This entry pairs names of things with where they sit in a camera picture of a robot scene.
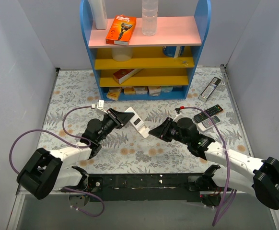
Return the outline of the white remote control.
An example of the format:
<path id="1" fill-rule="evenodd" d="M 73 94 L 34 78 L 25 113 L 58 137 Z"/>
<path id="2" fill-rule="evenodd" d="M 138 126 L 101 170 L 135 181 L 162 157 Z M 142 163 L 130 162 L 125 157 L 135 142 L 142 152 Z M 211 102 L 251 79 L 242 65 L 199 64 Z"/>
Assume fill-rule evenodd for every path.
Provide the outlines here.
<path id="1" fill-rule="evenodd" d="M 135 110 L 132 107 L 129 107 L 125 112 L 134 114 L 133 117 L 129 120 L 130 124 L 136 129 L 139 134 L 141 134 L 144 138 L 147 138 L 149 136 L 150 129 L 135 112 Z"/>

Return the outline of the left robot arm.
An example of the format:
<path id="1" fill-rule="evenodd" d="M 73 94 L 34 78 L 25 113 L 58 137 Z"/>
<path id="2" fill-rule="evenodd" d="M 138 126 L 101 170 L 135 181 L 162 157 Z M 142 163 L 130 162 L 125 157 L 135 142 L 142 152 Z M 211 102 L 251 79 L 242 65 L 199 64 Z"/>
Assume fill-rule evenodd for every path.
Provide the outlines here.
<path id="1" fill-rule="evenodd" d="M 37 149 L 19 172 L 17 183 L 39 200 L 52 190 L 85 191 L 89 175 L 76 164 L 95 157 L 107 135 L 114 129 L 121 129 L 134 115 L 134 112 L 119 112 L 110 108 L 102 120 L 94 118 L 88 122 L 85 132 L 73 147 Z"/>

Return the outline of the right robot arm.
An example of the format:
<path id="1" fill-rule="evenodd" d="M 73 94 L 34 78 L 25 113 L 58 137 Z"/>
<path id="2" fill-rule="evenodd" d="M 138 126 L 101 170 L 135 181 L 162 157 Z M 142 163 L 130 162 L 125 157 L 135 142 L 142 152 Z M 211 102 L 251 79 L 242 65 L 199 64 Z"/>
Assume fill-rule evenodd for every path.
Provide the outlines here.
<path id="1" fill-rule="evenodd" d="M 255 196 L 268 208 L 279 209 L 279 161 L 243 155 L 226 150 L 221 143 L 197 130 L 190 118 L 174 121 L 168 117 L 149 134 L 166 142 L 172 140 L 187 145 L 189 152 L 199 158 L 217 163 L 217 169 L 203 178 L 208 190 L 229 187 Z"/>

